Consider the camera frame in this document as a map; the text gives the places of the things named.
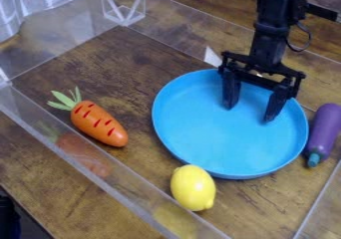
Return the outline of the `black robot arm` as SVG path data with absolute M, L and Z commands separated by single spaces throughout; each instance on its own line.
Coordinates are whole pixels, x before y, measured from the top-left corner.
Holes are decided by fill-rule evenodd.
M 223 77 L 223 103 L 232 110 L 240 99 L 241 83 L 272 91 L 264 120 L 273 121 L 292 98 L 297 97 L 305 74 L 281 60 L 289 44 L 291 26 L 305 18 L 307 0 L 259 0 L 259 17 L 249 55 L 225 51 L 219 73 Z

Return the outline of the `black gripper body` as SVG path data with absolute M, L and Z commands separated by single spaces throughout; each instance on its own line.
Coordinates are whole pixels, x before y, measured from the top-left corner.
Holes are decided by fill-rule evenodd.
M 263 23 L 256 23 L 255 27 L 249 54 L 223 52 L 219 72 L 223 76 L 224 70 L 231 69 L 237 73 L 241 82 L 248 82 L 272 91 L 280 84 L 291 86 L 296 97 L 305 74 L 288 68 L 281 62 L 291 28 Z

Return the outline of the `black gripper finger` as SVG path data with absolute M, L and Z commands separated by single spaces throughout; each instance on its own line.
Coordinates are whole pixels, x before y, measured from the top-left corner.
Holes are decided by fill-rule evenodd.
M 223 103 L 232 110 L 239 102 L 241 90 L 241 80 L 237 73 L 231 69 L 223 72 Z
M 287 101 L 295 98 L 293 88 L 284 84 L 276 86 L 273 94 L 271 95 L 264 120 L 271 122 L 280 115 Z

